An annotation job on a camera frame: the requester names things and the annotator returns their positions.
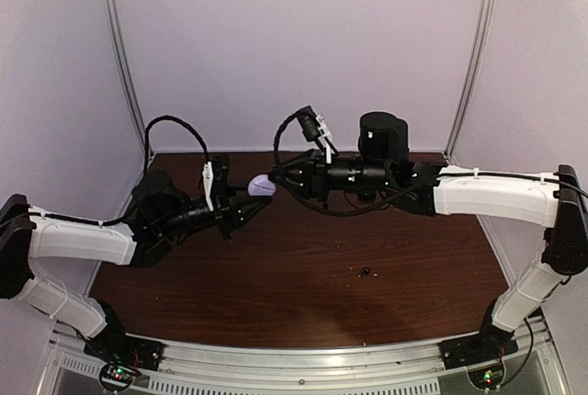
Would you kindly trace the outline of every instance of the metal frame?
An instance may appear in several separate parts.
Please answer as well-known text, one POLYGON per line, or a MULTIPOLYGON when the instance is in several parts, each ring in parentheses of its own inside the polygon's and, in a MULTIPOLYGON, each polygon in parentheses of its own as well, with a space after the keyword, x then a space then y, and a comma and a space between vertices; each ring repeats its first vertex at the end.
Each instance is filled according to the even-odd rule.
POLYGON ((125 50, 124 41, 122 38, 122 30, 120 28, 119 9, 117 7, 117 0, 104 0, 108 25, 110 27, 110 37, 114 47, 115 59, 117 61, 117 68, 119 69, 120 82, 127 98, 129 106, 130 117, 133 122, 135 132, 141 143, 141 147, 145 145, 145 122, 141 114, 141 108, 137 100, 137 93, 135 92, 135 85, 132 82, 130 74, 129 58, 125 50))
MULTIPOLYGON (((125 50, 122 29, 120 27, 119 10, 116 0, 104 0, 107 10, 107 21, 110 27, 110 34, 119 70, 120 81, 127 98, 133 126, 141 143, 144 146, 145 123, 141 113, 141 107, 137 99, 137 93, 130 73, 129 58, 125 50)), ((476 79, 480 71, 483 48, 488 37, 495 0, 481 0, 478 24, 476 27, 474 41, 469 56, 469 65, 459 99, 458 110, 451 128, 447 147, 444 154, 451 158, 456 150, 459 135, 468 111, 469 103, 473 95, 476 79)))
MULTIPOLYGON (((561 362, 542 317, 531 321, 534 350, 552 395, 568 395, 569 388, 561 362)), ((526 327, 516 330, 524 356, 530 337, 526 327)), ((443 376, 464 372, 465 368, 445 371, 438 344, 433 339, 403 344, 342 347, 334 349, 255 349, 166 342, 159 372, 143 372, 137 389, 147 393, 248 393, 283 395, 324 393, 343 395, 388 393, 397 389, 426 386, 436 394, 435 382, 443 376)), ((57 325, 51 337, 46 366, 41 370, 36 393, 52 394, 60 369, 90 378, 102 364, 83 354, 84 344, 71 329, 57 325)))
POLYGON ((463 124, 468 113, 468 107, 474 92, 476 79, 480 72, 481 58, 490 31, 490 24, 492 21, 492 13, 494 11, 494 3, 496 0, 481 0, 480 13, 478 14, 478 26, 474 37, 474 43, 471 48, 471 55, 469 56, 468 71, 461 90, 461 97, 459 99, 458 111, 456 118, 451 128, 449 141, 445 149, 446 158, 450 159, 458 145, 459 135, 463 129, 463 124))

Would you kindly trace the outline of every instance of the cylindrical motor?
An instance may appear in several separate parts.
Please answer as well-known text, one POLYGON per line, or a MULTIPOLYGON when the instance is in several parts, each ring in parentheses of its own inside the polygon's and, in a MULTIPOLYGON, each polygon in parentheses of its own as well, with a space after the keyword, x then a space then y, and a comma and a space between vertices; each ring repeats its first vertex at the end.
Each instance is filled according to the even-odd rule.
POLYGON ((408 159, 408 124, 386 112, 369 112, 359 120, 359 152, 365 161, 408 159))

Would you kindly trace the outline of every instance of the white ball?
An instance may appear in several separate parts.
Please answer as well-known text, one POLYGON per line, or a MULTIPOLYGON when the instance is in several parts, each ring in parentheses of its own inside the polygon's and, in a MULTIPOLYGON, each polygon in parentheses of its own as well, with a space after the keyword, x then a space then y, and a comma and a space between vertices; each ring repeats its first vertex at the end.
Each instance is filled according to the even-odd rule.
POLYGON ((257 175, 247 186, 249 196, 274 196, 276 184, 267 178, 267 175, 257 175))

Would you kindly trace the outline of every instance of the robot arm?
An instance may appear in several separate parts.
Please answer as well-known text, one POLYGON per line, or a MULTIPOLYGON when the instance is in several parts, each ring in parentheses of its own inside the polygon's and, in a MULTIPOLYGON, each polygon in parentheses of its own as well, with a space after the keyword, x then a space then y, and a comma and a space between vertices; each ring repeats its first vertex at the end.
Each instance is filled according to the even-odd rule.
POLYGON ((134 216, 126 222, 100 222, 62 216, 31 207, 14 195, 0 209, 0 299, 17 299, 72 326, 86 340, 86 352, 128 365, 140 356, 141 367, 157 368, 161 345, 126 335, 106 302, 68 289, 34 260, 70 257, 131 267, 156 265, 198 231, 218 227, 224 239, 271 202, 271 197, 239 195, 230 186, 229 160, 217 156, 205 164, 204 195, 189 197, 163 171, 145 174, 133 188, 134 216))
POLYGON ((588 267, 588 215, 577 176, 568 165, 561 165, 557 173, 527 175, 415 164, 409 160, 406 122, 382 112, 361 118, 358 156, 335 157, 327 162, 319 149, 281 163, 281 132, 297 119, 307 141, 314 141, 321 131, 313 116, 312 109, 305 107, 280 127, 274 148, 276 167, 268 180, 285 187, 317 212, 340 217, 361 213, 308 205, 311 198, 326 202, 331 191, 343 190, 360 199, 373 201, 377 194, 385 197, 365 211, 390 203, 425 216, 486 215, 524 220, 546 229, 545 251, 537 254, 517 281, 490 304, 480 332, 442 343, 446 368, 492 360, 504 350, 515 352, 513 331, 561 282, 588 267))

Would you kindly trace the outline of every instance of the black cable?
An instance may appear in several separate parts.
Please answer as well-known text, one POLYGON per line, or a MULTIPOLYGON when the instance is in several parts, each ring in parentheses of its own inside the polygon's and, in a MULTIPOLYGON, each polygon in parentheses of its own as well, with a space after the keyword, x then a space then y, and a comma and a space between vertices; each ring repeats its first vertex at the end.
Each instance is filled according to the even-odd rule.
POLYGON ((145 147, 144 147, 144 160, 143 160, 143 173, 147 173, 147 167, 149 165, 149 156, 151 154, 150 148, 149 148, 149 137, 150 137, 150 133, 151 133, 151 129, 153 128, 153 126, 159 122, 163 122, 163 121, 170 121, 170 122, 174 122, 175 124, 179 124, 180 126, 182 126, 184 129, 186 129, 187 131, 190 132, 190 134, 196 138, 196 141, 198 141, 198 143, 200 144, 200 147, 202 147, 202 151, 204 152, 204 159, 206 160, 206 162, 210 161, 210 157, 209 157, 209 149, 206 146, 206 143, 204 142, 204 140, 202 139, 202 137, 198 134, 198 132, 196 131, 196 129, 194 129, 194 127, 192 127, 191 124, 185 122, 183 119, 180 119, 178 117, 174 117, 172 115, 162 115, 161 117, 157 117, 151 120, 151 122, 147 125, 147 128, 145 129, 145 147))
POLYGON ((345 198, 345 201, 354 209, 361 209, 361 207, 357 206, 356 204, 354 204, 353 202, 351 202, 351 199, 349 198, 349 196, 347 195, 347 192, 345 190, 343 190, 343 197, 345 198))
MULTIPOLYGON (((137 208, 136 205, 133 205, 120 218, 113 219, 113 220, 103 220, 103 221, 90 220, 90 219, 84 219, 84 218, 76 218, 75 216, 67 216, 64 214, 57 214, 57 213, 45 213, 43 215, 43 217, 49 218, 49 219, 64 220, 66 222, 83 223, 85 225, 94 225, 95 227, 112 227, 114 225, 119 225, 120 223, 123 223, 125 220, 127 220, 132 215, 132 213, 135 212, 136 208, 137 208)), ((32 214, 32 216, 41 216, 41 215, 40 215, 40 213, 36 213, 36 214, 32 214)))
POLYGON ((526 328, 529 330, 529 335, 531 336, 531 344, 529 345, 529 350, 525 355, 525 359, 523 360, 523 363, 521 364, 521 366, 516 370, 516 372, 514 372, 514 374, 507 379, 504 383, 500 384, 500 389, 502 389, 504 386, 511 384, 513 382, 513 380, 518 377, 518 375, 522 372, 522 370, 525 368, 526 364, 529 361, 529 358, 531 357, 531 353, 533 352, 533 345, 535 343, 535 335, 533 335, 533 328, 531 328, 531 325, 529 324, 529 321, 527 319, 525 319, 525 324, 526 324, 526 328))
POLYGON ((294 121, 299 115, 305 115, 305 114, 300 113, 299 111, 296 111, 296 112, 290 114, 284 120, 284 122, 282 124, 280 124, 279 128, 277 129, 276 136, 274 138, 274 164, 276 165, 277 174, 279 175, 280 179, 285 180, 285 182, 283 183, 283 187, 286 188, 286 190, 290 193, 290 195, 292 195, 302 206, 306 207, 307 209, 311 209, 312 211, 316 211, 317 213, 324 214, 326 216, 336 217, 336 218, 351 218, 351 217, 355 217, 355 216, 361 216, 362 214, 367 214, 370 211, 374 211, 376 209, 381 209, 386 204, 390 204, 391 202, 395 201, 396 199, 398 199, 404 195, 407 195, 407 194, 413 192, 414 190, 417 190, 423 186, 427 186, 431 183, 431 181, 427 180, 427 181, 413 184, 412 186, 409 186, 409 187, 403 189, 403 191, 400 191, 400 192, 397 192, 393 195, 388 196, 386 199, 381 200, 380 202, 372 204, 368 207, 363 207, 362 209, 354 209, 351 211, 338 211, 338 210, 332 210, 332 209, 324 209, 323 207, 319 207, 319 206, 312 204, 309 200, 300 196, 294 190, 294 188, 289 184, 289 182, 286 180, 287 178, 284 173, 284 169, 282 167, 282 163, 281 163, 280 157, 279 157, 279 142, 282 137, 282 134, 284 133, 284 131, 286 130, 288 125, 292 121, 294 121))

